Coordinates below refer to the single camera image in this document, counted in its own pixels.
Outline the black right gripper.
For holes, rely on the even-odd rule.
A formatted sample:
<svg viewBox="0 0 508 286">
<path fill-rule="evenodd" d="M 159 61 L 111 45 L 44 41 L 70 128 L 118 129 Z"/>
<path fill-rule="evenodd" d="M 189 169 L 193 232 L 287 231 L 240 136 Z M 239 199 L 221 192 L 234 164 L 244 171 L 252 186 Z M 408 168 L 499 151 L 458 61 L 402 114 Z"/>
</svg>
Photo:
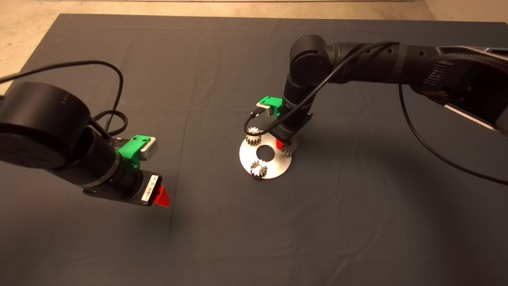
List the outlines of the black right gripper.
<svg viewBox="0 0 508 286">
<path fill-rule="evenodd" d="M 300 109 L 289 116 L 283 123 L 272 129 L 276 138 L 276 148 L 283 151 L 285 143 L 292 138 L 312 119 L 313 114 L 307 109 Z"/>
</svg>

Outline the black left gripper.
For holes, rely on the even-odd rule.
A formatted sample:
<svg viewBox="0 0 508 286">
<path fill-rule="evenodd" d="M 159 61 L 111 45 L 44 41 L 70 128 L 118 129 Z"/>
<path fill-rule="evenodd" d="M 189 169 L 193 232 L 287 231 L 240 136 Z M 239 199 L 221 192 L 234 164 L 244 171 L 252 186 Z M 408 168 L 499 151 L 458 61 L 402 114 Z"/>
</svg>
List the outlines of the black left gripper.
<svg viewBox="0 0 508 286">
<path fill-rule="evenodd" d="M 106 182 L 83 190 L 83 194 L 100 199 L 131 203 L 150 207 L 153 204 L 169 207 L 171 199 L 163 176 L 156 172 L 136 170 L 121 177 L 112 177 Z"/>
</svg>

